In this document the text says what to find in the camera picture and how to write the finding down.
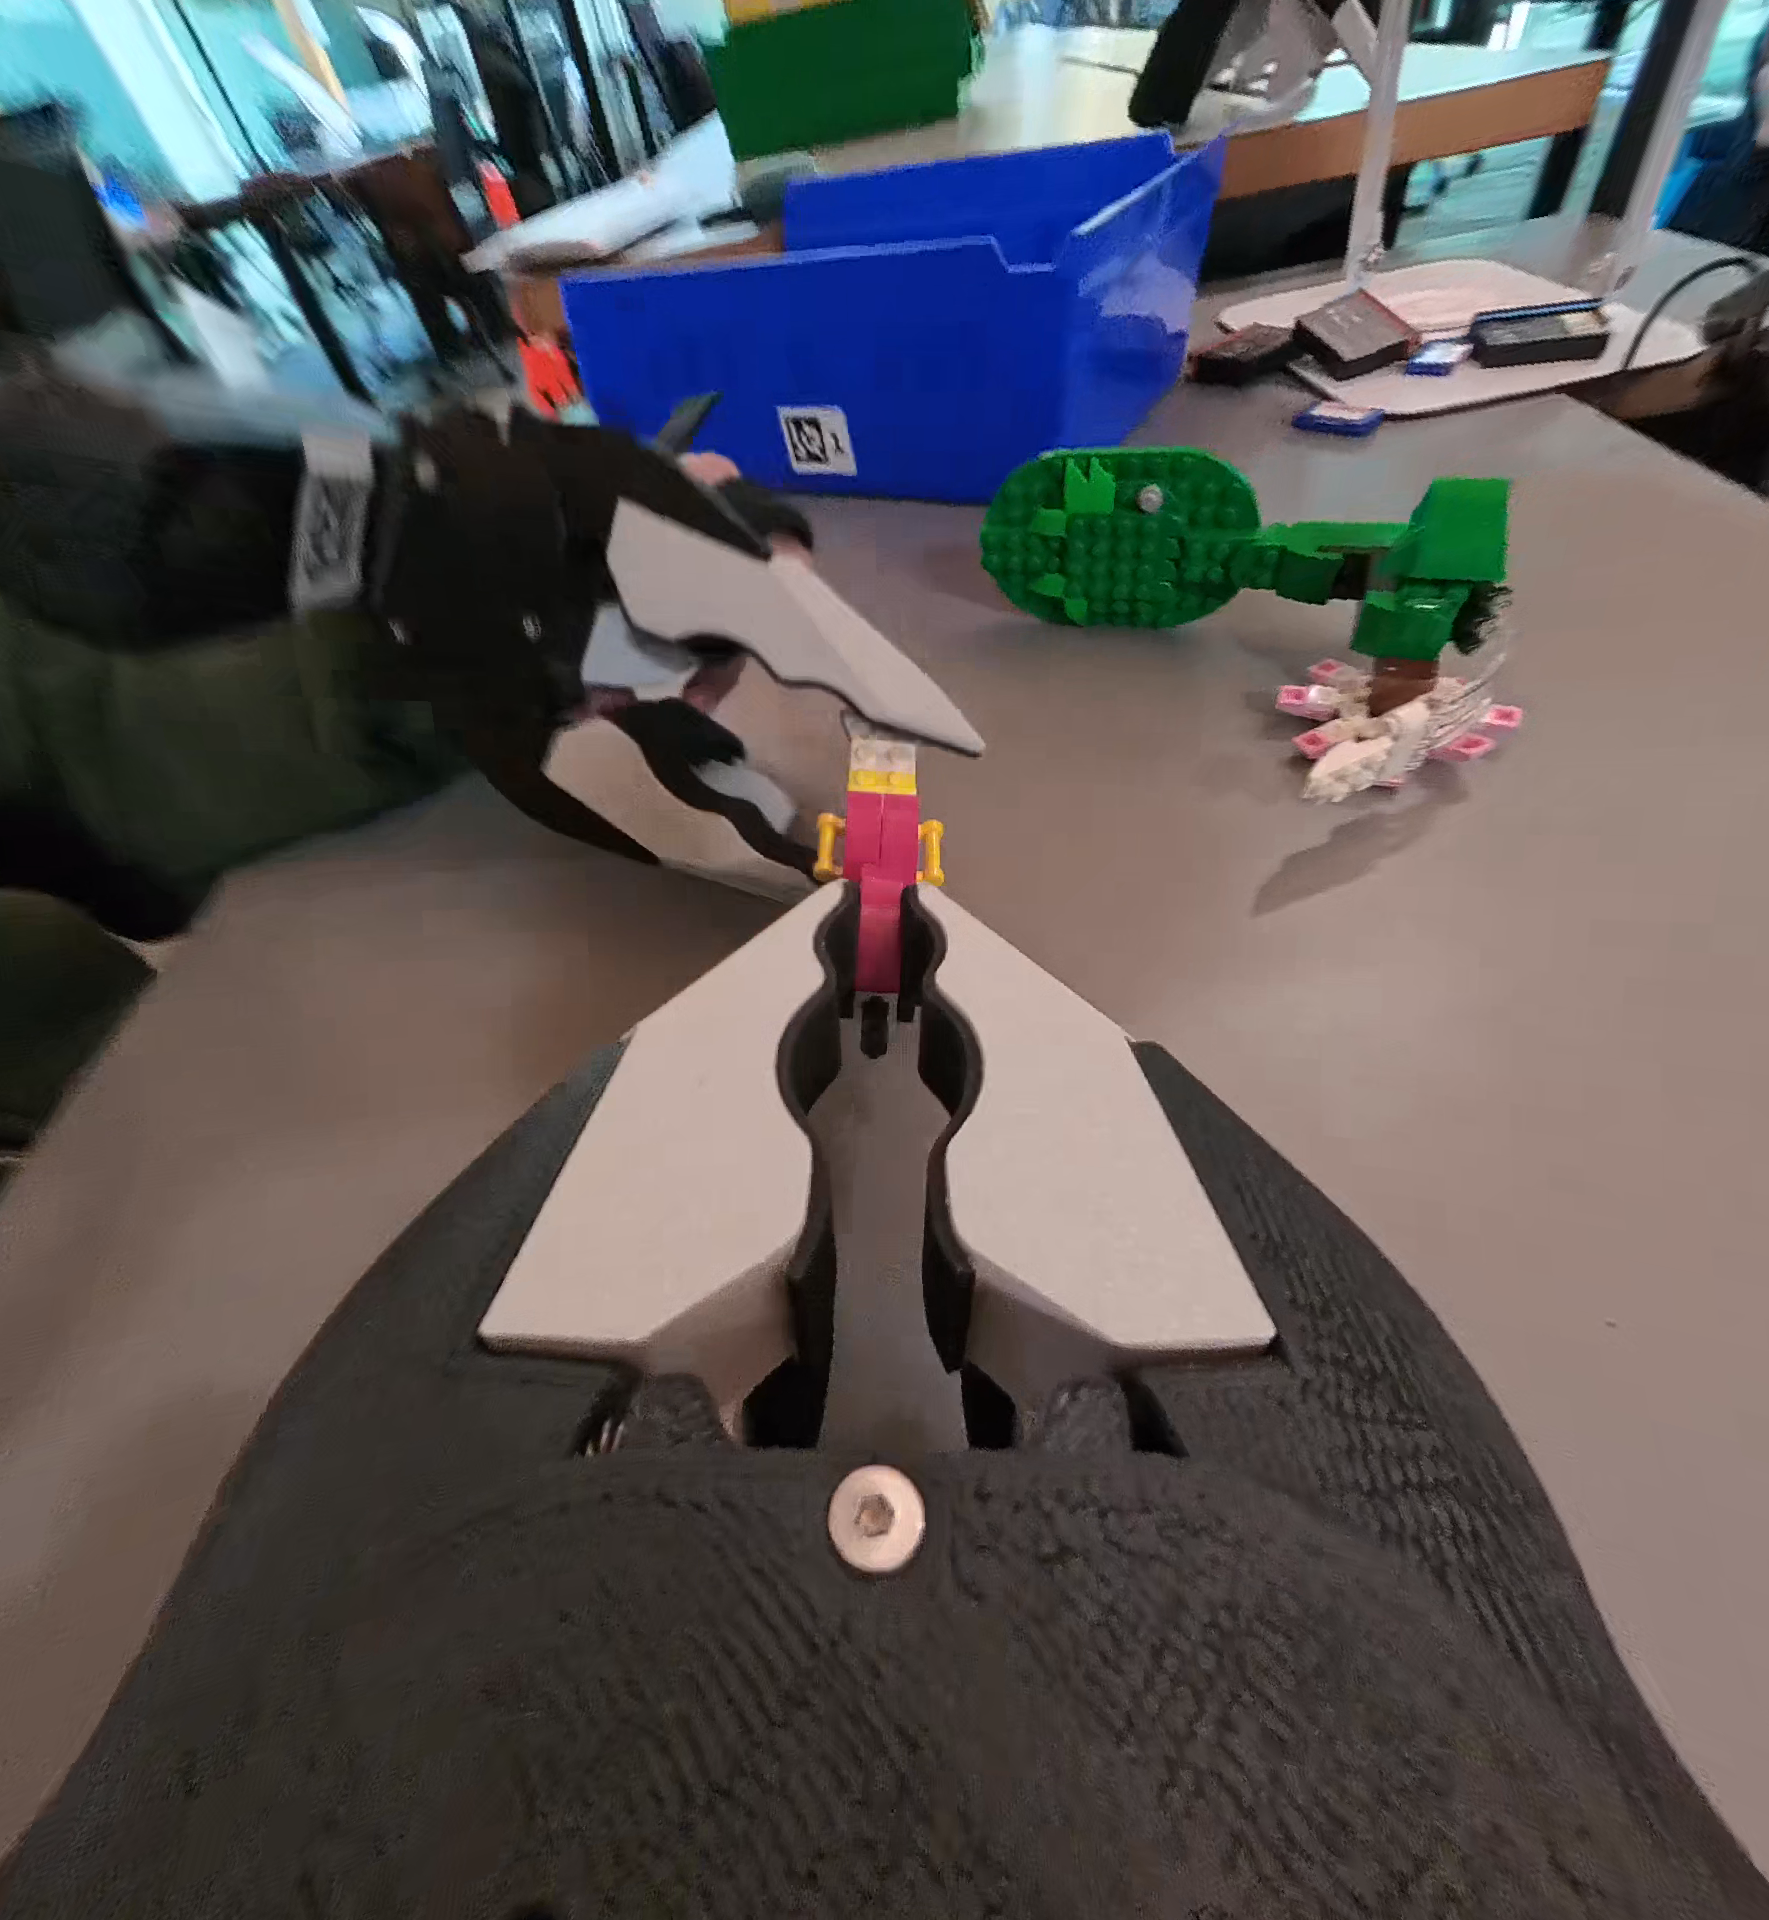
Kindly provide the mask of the long wooden desk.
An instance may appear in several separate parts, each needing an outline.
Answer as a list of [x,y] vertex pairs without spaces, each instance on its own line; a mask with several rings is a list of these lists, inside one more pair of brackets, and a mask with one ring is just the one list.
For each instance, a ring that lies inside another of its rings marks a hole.
[[[1147,28],[996,35],[943,130],[966,157],[1102,142],[1136,133],[1128,102]],[[1422,44],[1400,64],[1393,168],[1583,133],[1612,58],[1583,49],[1480,49]],[[1349,62],[1329,64],[1295,117],[1265,117],[1216,94],[1171,139],[1178,152],[1228,142],[1223,195],[1352,179],[1364,155],[1369,89]]]

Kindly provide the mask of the person's left hand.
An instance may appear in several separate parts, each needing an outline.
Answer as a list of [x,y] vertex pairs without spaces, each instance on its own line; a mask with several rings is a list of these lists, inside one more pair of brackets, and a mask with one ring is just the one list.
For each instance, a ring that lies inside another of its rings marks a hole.
[[687,451],[679,457],[681,469],[707,485],[733,511],[740,516],[777,552],[814,554],[816,529],[801,508],[748,478],[724,453]]

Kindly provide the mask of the green storage box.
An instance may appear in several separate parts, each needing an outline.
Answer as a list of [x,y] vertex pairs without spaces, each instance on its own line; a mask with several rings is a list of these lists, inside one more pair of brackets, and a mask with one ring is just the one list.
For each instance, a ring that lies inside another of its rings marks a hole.
[[739,159],[778,157],[956,117],[985,49],[973,3],[728,5],[700,58]]

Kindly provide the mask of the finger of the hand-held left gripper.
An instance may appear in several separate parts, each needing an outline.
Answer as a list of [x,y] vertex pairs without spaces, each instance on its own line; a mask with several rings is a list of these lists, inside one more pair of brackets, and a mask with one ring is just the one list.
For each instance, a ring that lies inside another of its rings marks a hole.
[[737,648],[777,684],[830,693],[915,744],[986,749],[956,702],[793,554],[753,552],[620,500],[606,563],[632,626],[652,641]]
[[660,866],[774,901],[819,885],[798,802],[709,712],[687,702],[632,706],[629,741],[645,768],[632,825]]

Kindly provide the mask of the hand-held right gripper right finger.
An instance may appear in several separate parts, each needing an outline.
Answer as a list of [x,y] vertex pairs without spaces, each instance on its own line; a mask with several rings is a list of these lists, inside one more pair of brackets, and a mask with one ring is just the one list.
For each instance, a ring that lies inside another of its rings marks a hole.
[[921,1299],[943,1367],[1018,1406],[1248,1359],[1279,1330],[1131,1035],[940,889],[905,900],[929,1147]]

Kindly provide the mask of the blue plastic bin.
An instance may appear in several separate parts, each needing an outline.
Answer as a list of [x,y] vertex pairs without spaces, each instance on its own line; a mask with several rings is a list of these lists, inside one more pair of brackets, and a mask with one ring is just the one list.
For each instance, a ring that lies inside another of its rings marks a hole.
[[1164,133],[800,179],[777,253],[560,279],[600,422],[801,493],[985,505],[1178,382],[1228,141]]

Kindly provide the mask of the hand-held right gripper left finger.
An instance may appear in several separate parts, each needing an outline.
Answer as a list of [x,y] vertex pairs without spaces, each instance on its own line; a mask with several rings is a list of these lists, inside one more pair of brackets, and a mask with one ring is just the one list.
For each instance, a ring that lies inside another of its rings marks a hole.
[[645,1017],[480,1322],[497,1353],[823,1401],[838,1261],[809,1117],[845,1064],[857,901],[825,885]]

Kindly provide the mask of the black and grey device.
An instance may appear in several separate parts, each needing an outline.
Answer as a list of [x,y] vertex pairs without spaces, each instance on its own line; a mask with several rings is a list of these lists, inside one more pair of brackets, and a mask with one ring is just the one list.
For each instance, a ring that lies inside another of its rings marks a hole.
[[1128,117],[1145,130],[1200,128],[1226,101],[1260,121],[1295,117],[1353,28],[1376,13],[1341,3],[1181,3],[1136,77]]

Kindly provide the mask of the white stand frame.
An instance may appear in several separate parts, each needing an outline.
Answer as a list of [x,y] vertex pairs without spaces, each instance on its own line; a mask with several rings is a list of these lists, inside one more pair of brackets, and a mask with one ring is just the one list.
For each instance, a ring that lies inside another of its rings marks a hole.
[[[1661,188],[1687,130],[1687,113],[1715,49],[1723,3],[1666,3],[1645,51],[1614,146],[1593,194],[1596,245],[1579,278],[1593,294],[1626,290],[1657,229]],[[1343,291],[1365,287],[1384,256],[1384,201],[1394,161],[1394,123],[1409,3],[1383,5],[1379,25],[1346,26],[1341,41],[1369,86],[1359,157],[1353,172]]]

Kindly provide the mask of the white and pink lego flower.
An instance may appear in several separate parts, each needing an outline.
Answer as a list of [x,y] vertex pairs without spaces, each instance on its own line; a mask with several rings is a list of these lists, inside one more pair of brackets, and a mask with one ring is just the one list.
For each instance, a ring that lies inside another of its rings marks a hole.
[[1307,804],[1346,804],[1399,791],[1424,764],[1475,764],[1522,724],[1525,709],[1497,702],[1492,677],[1443,675],[1384,713],[1369,712],[1372,675],[1328,658],[1297,686],[1281,686],[1274,712],[1299,725],[1290,751],[1303,761]]

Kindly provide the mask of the pink and yellow lego assembly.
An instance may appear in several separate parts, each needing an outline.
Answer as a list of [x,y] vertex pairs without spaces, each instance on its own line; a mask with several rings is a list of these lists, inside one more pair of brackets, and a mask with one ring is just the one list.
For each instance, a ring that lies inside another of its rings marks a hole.
[[921,883],[943,883],[942,842],[942,821],[921,813],[915,744],[851,732],[845,811],[819,813],[814,874],[857,890],[857,995],[900,995],[903,894]]

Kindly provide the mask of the person's left forearm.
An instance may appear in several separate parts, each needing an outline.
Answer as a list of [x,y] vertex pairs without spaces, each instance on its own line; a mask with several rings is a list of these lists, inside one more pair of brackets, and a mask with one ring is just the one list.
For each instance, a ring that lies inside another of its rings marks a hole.
[[383,639],[337,612],[115,653],[0,590],[0,889],[163,942],[233,871],[468,778],[428,706],[383,695]]

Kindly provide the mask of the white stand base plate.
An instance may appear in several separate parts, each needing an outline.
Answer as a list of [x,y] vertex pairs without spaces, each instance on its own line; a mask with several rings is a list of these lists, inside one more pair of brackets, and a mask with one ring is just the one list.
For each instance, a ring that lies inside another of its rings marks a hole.
[[[1376,274],[1365,285],[1420,340],[1458,339],[1475,317],[1508,308],[1557,303],[1579,297],[1578,287],[1527,274],[1497,259],[1447,259]],[[1611,340],[1591,364],[1547,364],[1541,367],[1486,370],[1475,361],[1452,373],[1400,373],[1381,370],[1357,378],[1337,378],[1310,361],[1297,361],[1297,378],[1320,397],[1361,412],[1381,412],[1386,421],[1426,421],[1498,403],[1519,402],[1599,382],[1622,371],[1647,371],[1685,366],[1706,346],[1693,320],[1660,317],[1641,349],[1631,349],[1647,315],[1622,300],[1602,305]]]

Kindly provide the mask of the black square box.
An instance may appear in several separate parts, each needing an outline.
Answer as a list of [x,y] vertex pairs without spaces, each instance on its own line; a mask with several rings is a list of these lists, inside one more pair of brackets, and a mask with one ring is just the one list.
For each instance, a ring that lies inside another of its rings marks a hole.
[[1336,379],[1403,367],[1424,345],[1418,330],[1364,287],[1303,313],[1290,329],[1295,349]]

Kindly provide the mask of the green lego plant build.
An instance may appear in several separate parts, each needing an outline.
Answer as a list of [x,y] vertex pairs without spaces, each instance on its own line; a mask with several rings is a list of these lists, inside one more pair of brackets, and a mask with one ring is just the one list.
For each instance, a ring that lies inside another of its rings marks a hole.
[[1507,480],[1443,478],[1403,519],[1265,519],[1248,478],[1196,446],[1055,451],[981,529],[985,572],[1033,617],[1174,631],[1245,592],[1352,610],[1349,651],[1471,657],[1510,595]]

